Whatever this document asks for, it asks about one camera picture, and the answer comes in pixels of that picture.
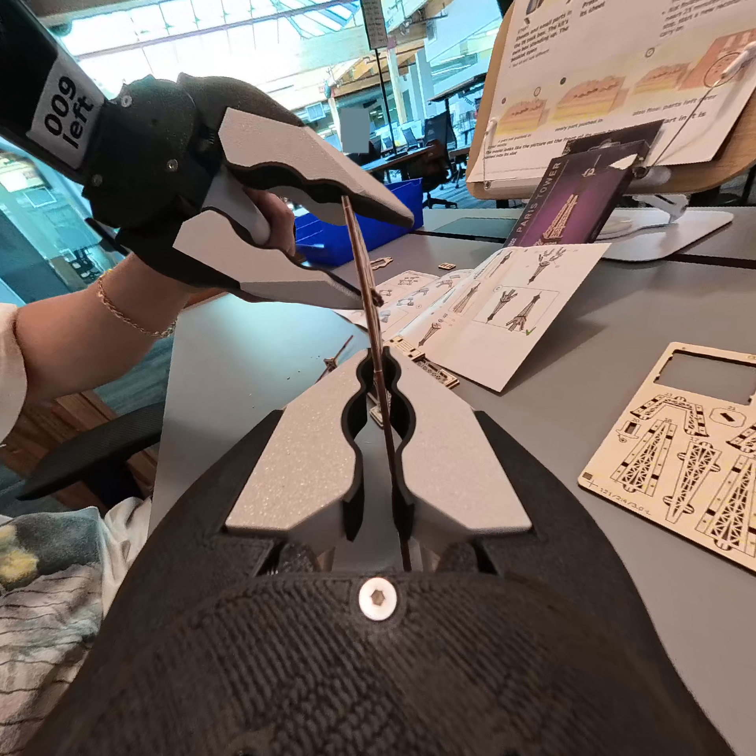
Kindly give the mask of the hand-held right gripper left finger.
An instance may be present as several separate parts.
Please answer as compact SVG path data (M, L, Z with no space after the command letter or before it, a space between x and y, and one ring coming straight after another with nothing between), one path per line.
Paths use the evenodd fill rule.
M281 537L317 556L358 533L373 362L363 349L279 413L275 428L225 521L233 534Z

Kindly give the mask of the dark tower puzzle box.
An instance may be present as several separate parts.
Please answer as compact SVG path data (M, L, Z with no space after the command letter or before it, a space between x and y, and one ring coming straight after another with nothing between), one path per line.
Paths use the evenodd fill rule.
M662 119L571 140L551 160L505 246L529 247L596 240L637 176Z

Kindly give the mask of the person's left hand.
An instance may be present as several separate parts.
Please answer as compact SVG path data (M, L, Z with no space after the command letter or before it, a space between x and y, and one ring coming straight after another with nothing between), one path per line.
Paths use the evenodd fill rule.
M258 246L279 250L292 259L296 257L295 217L288 204L268 191L250 187L243 190L269 224L269 237Z

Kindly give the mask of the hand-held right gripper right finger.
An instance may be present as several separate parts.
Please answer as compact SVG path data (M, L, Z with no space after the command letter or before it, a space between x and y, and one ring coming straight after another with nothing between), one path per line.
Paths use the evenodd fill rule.
M453 543L527 532L532 521L481 421L484 413L395 347L383 367L391 399L392 514L401 539L441 554Z

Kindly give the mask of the person's white sleeve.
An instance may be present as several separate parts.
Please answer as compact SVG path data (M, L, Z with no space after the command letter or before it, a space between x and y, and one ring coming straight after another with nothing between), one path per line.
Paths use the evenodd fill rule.
M1 442L13 429L26 400L24 356L15 326L19 308L1 304Z

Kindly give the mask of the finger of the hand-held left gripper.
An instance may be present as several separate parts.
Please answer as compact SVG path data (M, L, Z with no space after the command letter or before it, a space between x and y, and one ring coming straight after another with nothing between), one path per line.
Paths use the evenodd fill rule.
M360 291L329 271L308 268L285 252L244 241L219 212L182 224L176 251L238 283L242 297L335 309L360 309Z
M266 219L245 194L250 187L292 198L311 213L345 224L342 196L348 196L355 214L404 228L413 225L413 213L381 182L305 126L267 119L226 108L218 131L203 125L203 159L226 168L241 184L227 215L220 205L203 212L219 212L232 221L244 241L267 241L259 224Z

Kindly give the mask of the blue plastic bin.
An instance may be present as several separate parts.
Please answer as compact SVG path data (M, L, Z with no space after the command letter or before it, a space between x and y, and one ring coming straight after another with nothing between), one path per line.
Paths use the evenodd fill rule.
M421 179L387 184L398 199L413 213L411 231L422 226L423 191ZM365 246L371 252L410 231L386 222L357 216ZM352 246L346 226L328 224L312 213L296 217L297 252L313 265L339 267L353 260Z

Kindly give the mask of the wooden document stand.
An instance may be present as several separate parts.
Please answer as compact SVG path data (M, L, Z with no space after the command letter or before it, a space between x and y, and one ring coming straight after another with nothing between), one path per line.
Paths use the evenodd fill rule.
M541 175L532 178L483 181L476 180L474 176L478 158L482 154L484 137L488 135L489 130L496 128L495 120L487 127L483 127L480 118L491 114L495 81L504 55L513 4L506 12L491 52L483 99L478 113L478 124L468 158L467 187L470 193L479 199L508 200L529 197L537 188L549 165L549 163L546 165ZM732 65L723 72L723 76L732 76L751 60L754 60L754 43L742 51ZM713 184L727 181L746 165L754 162L751 154L737 153L740 147L745 147L745 143L739 140L745 137L746 119L752 115L754 115L754 89L722 146L707 162L653 165L649 161L650 150L645 160L647 172L644 176L637 176L626 189L627 194L633 195L635 200L645 200L650 207L617 209L612 213L609 225L600 236L601 240L612 242L612 247L606 253L606 257L623 261L661 259L729 224L732 221L731 213L716 210L689 210L687 209L688 198ZM571 140L565 144L562 153Z

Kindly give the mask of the thin wooden puzzle sheet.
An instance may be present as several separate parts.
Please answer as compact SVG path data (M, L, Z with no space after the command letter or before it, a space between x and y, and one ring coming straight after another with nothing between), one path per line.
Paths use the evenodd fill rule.
M387 458L389 461L389 474L391 477L391 502L392 518L396 527L399 539L400 552L402 556L402 566L404 571L410 572L411 554L408 545L408 537L402 534L402 529L398 515L398 479L395 468L395 443L393 430L390 422L389 394L386 389L385 376L383 371L383 335L379 321L379 307L382 299L379 297L373 278L371 261L367 254L364 238L361 228L357 221L357 216L352 208L352 203L348 196L342 196L341 199L346 226L348 229L349 240L352 246L355 268L358 274L358 283L361 290L363 309L366 319L367 332L371 345L371 359L373 363L373 385L380 406L382 418L382 428L385 440Z

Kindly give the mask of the grey desk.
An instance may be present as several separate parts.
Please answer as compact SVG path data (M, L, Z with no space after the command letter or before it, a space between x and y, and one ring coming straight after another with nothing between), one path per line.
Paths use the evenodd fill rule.
M578 474L669 343L754 353L754 207L667 260L601 261L486 411L553 472L623 559L677 670L737 754L754 754L754 575L577 486ZM332 311L223 296L175 331L154 528L263 419L364 334Z

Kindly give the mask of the wooden sheet with tower parts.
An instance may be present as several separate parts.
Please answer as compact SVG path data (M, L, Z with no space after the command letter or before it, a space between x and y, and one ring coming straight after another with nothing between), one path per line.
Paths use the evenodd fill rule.
M657 383L676 354L755 365L754 354L669 343L578 485L754 573L754 393L728 402Z

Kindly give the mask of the person's printed shirt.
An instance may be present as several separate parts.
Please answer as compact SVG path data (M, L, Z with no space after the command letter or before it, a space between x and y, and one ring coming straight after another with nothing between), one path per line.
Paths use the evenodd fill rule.
M24 751L80 670L146 542L151 504L2 516L2 754Z

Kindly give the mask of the person's left forearm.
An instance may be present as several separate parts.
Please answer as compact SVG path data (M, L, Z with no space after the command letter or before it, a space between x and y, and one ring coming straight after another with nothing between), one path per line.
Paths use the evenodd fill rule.
M197 290L129 255L87 289L21 307L26 402L98 388L131 370Z

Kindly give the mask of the folded assembly booklet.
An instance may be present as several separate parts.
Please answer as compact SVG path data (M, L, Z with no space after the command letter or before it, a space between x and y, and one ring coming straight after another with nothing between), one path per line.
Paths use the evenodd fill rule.
M473 270L397 274L377 285L383 339L501 392L609 248L507 247Z

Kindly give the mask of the black background office chair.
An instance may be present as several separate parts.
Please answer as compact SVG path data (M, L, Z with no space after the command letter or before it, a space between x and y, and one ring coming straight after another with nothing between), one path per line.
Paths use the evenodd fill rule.
M436 204L447 209L458 208L455 202L432 196L432 191L445 184L450 177L449 143L452 143L454 149L457 147L449 112L443 110L428 118L423 129L423 145L430 148L422 157L421 171L421 188L424 194L422 206L428 209Z

